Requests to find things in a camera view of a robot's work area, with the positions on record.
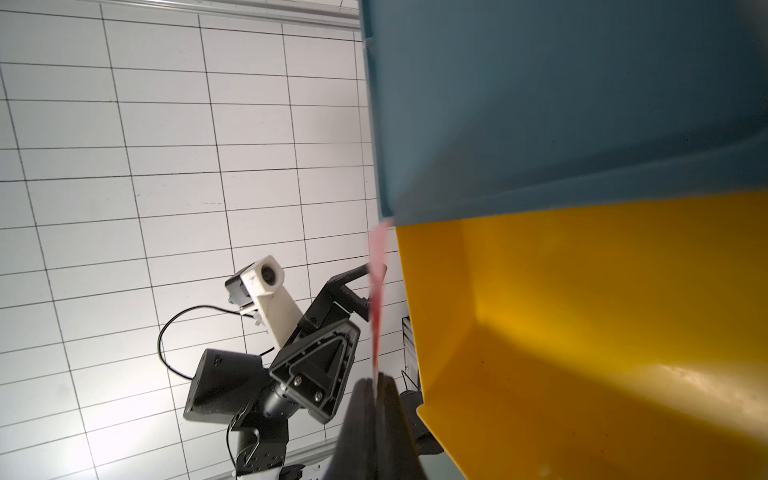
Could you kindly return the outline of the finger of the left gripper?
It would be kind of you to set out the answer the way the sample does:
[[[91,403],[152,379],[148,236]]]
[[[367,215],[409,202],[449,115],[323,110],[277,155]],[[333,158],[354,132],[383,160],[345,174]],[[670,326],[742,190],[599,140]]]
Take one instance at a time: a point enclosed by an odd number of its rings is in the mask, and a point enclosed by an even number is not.
[[[364,264],[331,277],[302,316],[302,332],[314,333],[357,314],[369,320],[370,301],[360,297],[348,284],[368,274]]]

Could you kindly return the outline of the teal drawer cabinet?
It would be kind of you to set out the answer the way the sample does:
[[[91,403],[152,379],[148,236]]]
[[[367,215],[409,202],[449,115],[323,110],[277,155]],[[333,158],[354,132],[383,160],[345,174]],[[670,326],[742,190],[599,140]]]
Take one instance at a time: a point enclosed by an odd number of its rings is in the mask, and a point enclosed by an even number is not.
[[[767,183],[763,1],[364,1],[399,225]]]

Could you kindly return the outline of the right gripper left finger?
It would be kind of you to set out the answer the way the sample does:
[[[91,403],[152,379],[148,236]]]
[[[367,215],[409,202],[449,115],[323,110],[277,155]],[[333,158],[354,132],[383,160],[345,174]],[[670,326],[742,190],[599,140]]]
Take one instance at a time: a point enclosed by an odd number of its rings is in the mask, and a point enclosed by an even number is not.
[[[363,379],[353,388],[324,479],[372,480],[378,478],[375,426],[373,380]]]

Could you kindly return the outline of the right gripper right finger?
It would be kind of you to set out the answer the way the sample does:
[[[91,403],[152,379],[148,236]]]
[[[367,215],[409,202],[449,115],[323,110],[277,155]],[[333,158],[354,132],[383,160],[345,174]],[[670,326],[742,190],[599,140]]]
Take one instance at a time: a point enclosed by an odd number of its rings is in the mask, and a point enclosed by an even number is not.
[[[375,435],[378,479],[427,478],[394,379],[383,373],[375,391]]]

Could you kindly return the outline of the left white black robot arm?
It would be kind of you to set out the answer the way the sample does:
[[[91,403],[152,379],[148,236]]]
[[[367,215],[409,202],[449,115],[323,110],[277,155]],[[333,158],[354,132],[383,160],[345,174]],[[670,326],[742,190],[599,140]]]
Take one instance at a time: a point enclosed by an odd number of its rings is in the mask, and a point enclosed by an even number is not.
[[[360,338],[353,315],[367,318],[370,302],[349,288],[366,265],[331,277],[307,309],[284,286],[285,272],[271,256],[230,277],[225,287],[239,316],[264,324],[275,357],[218,349],[203,352],[184,409],[188,421],[221,424],[236,433],[238,476],[285,463],[289,420],[299,410],[322,424],[336,415]]]

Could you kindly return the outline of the yellow drawer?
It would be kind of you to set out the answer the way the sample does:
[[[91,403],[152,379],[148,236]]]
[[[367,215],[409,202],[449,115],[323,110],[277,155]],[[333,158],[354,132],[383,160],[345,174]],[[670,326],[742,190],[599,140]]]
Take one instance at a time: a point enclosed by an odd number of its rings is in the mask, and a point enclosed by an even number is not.
[[[765,192],[396,233],[418,412],[466,477],[766,477]]]

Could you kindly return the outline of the red postcard white characters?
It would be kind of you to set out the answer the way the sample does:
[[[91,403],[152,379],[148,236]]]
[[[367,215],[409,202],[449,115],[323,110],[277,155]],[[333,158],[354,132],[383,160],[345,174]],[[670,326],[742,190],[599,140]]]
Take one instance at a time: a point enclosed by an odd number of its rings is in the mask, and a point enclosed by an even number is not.
[[[369,324],[371,327],[372,348],[372,380],[373,392],[377,392],[379,377],[379,343],[382,320],[382,300],[384,293],[384,279],[387,272],[385,263],[388,234],[393,226],[391,219],[381,220],[370,232],[370,259],[368,264],[370,298],[369,298]]]

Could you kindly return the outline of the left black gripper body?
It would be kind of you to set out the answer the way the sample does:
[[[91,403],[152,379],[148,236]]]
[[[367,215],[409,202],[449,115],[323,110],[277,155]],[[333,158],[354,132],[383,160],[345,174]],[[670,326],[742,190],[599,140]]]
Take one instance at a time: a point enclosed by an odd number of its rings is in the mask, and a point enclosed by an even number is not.
[[[244,413],[256,423],[283,420],[305,408],[327,423],[338,411],[359,337],[360,329],[349,319],[297,333],[269,367],[258,355],[207,349],[190,384],[184,418],[227,423]]]

